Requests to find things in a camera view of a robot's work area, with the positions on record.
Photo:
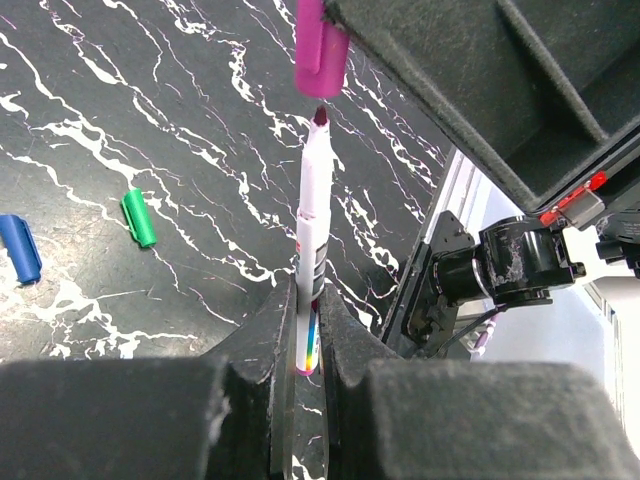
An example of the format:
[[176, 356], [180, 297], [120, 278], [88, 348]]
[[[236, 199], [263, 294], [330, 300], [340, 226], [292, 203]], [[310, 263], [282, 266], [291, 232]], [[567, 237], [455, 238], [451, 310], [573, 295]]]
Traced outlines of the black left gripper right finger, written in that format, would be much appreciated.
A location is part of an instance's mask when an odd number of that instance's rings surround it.
[[329, 479], [379, 479], [368, 365], [398, 355], [354, 318], [333, 285], [320, 297], [319, 334], [325, 473]]

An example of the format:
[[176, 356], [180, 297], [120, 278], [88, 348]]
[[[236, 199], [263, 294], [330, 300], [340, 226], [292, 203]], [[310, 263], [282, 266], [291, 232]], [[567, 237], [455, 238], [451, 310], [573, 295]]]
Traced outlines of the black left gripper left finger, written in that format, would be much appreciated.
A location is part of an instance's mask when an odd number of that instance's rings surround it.
[[203, 355], [226, 363], [208, 479], [292, 477], [295, 310], [295, 282], [288, 276], [250, 319]]

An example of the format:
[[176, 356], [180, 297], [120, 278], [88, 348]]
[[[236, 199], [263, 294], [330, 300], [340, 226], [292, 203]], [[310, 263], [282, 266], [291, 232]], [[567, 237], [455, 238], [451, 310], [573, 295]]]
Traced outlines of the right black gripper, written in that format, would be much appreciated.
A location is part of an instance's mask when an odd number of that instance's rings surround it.
[[624, 261], [639, 277], [639, 159], [615, 173], [597, 191], [605, 213], [596, 224], [598, 257], [608, 265]]

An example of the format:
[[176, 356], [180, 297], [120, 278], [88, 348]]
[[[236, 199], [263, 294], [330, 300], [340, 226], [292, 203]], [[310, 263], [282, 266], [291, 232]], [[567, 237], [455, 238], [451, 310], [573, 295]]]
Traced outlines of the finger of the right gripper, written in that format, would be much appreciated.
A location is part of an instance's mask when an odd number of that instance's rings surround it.
[[522, 210], [597, 172], [639, 199], [635, 1], [330, 1], [342, 26]]

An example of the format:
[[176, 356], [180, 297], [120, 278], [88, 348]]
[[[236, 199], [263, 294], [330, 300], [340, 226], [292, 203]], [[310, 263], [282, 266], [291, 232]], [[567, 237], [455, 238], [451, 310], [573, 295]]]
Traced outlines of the white pen magenta end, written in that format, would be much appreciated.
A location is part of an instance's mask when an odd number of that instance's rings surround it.
[[296, 371], [311, 375], [318, 365], [319, 296], [324, 288], [331, 222], [334, 152], [324, 106], [316, 109], [303, 148], [296, 219]]

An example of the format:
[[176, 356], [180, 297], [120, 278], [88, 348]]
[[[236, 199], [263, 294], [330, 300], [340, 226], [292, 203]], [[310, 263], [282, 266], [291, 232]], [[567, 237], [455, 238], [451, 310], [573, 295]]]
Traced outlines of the magenta pen cap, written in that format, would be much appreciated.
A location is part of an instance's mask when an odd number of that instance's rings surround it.
[[328, 18], [324, 2], [296, 3], [294, 81], [304, 95], [338, 96], [344, 84], [349, 36]]

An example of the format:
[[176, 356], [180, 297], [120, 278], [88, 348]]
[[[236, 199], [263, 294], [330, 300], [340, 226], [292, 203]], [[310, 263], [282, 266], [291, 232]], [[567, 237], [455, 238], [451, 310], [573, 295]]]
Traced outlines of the blue pen cap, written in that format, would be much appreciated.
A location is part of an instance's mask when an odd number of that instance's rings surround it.
[[42, 262], [28, 223], [17, 215], [1, 216], [1, 239], [21, 284], [41, 279]]

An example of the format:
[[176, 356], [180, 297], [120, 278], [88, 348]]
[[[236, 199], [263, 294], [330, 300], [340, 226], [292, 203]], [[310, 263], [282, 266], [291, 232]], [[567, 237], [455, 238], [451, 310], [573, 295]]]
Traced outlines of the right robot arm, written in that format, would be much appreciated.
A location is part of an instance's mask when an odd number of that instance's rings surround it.
[[567, 227], [639, 203], [635, 1], [325, 1], [324, 17], [405, 89], [519, 208], [467, 234], [425, 227], [377, 333], [335, 294], [321, 335], [330, 479], [635, 479], [602, 387], [553, 363], [449, 359], [458, 308], [548, 305], [586, 273]]

